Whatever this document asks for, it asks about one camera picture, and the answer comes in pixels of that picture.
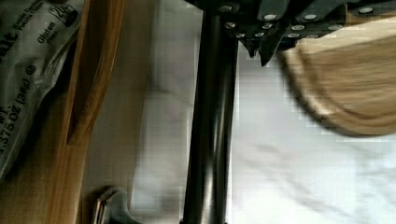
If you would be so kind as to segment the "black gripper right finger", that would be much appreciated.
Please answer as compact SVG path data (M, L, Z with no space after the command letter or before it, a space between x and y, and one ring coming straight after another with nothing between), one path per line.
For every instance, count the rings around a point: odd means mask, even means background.
M260 40L265 66L281 48L293 48L302 38L318 38L347 23L347 13L367 18L395 9L395 0L261 0L260 19L270 31Z

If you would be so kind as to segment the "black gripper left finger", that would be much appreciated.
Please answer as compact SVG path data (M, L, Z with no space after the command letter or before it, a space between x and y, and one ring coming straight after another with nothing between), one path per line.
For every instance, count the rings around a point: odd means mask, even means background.
M270 60L290 26L292 0L186 0L221 16L229 36L238 38L249 56Z

